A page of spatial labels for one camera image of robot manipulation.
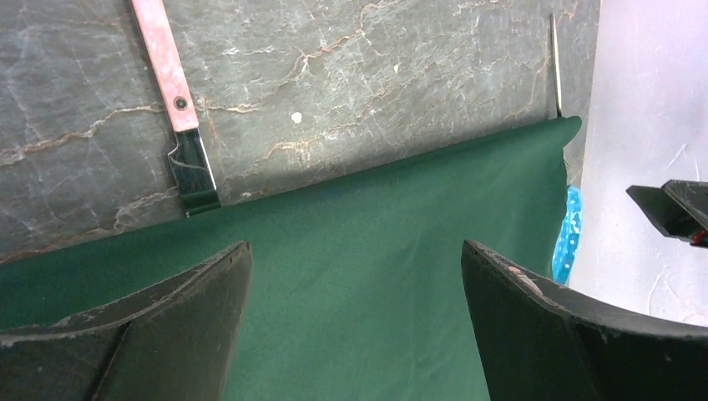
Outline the blue polka dot plate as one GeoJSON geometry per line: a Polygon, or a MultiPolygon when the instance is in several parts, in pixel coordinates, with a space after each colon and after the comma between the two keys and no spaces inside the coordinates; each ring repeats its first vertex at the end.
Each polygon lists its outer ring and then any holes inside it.
{"type": "Polygon", "coordinates": [[[555,243],[552,258],[552,273],[555,282],[567,285],[574,265],[582,227],[582,200],[578,187],[571,185],[567,190],[566,213],[555,243]]]}

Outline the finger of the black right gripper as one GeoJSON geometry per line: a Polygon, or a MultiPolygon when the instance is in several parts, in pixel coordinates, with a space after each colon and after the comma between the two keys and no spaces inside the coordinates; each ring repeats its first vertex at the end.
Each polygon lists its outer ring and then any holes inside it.
{"type": "Polygon", "coordinates": [[[668,180],[661,187],[632,185],[626,190],[664,237],[707,248],[707,183],[668,180]]]}

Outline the dark green cloth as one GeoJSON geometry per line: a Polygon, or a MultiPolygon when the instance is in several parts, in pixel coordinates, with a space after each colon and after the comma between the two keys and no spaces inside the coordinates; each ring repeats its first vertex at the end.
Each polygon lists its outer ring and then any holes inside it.
{"type": "Polygon", "coordinates": [[[466,240],[547,276],[566,212],[561,117],[279,195],[17,261],[1,333],[53,325],[249,243],[218,400],[486,400],[466,240]]]}

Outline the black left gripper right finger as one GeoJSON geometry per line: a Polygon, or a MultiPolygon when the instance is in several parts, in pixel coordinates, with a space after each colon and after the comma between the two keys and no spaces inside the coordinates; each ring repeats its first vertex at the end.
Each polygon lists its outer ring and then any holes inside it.
{"type": "Polygon", "coordinates": [[[601,302],[477,241],[461,268],[491,399],[706,399],[705,327],[601,302]]]}

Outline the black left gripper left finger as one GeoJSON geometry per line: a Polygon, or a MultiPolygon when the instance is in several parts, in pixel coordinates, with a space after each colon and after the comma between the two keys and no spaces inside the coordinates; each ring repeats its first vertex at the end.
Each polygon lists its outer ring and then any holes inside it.
{"type": "Polygon", "coordinates": [[[53,325],[1,333],[4,400],[218,400],[253,271],[249,243],[53,325]]]}

